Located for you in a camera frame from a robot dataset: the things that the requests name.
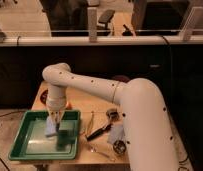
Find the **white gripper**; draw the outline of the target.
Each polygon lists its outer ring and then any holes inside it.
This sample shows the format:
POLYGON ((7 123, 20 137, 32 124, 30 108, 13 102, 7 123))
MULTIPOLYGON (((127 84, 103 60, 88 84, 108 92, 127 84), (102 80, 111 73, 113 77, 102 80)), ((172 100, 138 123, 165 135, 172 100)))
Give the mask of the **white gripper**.
POLYGON ((60 122, 63 117, 63 112, 66 109, 66 104, 67 102, 65 98, 48 97, 46 100, 46 108, 56 131, 59 130, 60 122))

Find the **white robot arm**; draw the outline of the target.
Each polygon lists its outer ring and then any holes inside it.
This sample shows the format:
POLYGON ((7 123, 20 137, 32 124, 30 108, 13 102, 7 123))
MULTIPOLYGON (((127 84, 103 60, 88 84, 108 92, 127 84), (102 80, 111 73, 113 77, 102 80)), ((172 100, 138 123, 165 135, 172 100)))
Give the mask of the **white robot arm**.
POLYGON ((46 108, 55 125, 66 107, 65 89, 80 89, 121 108, 131 171, 179 170, 167 106, 155 83, 145 78, 124 83, 77 75, 66 63, 45 67, 42 76, 48 84, 46 108))

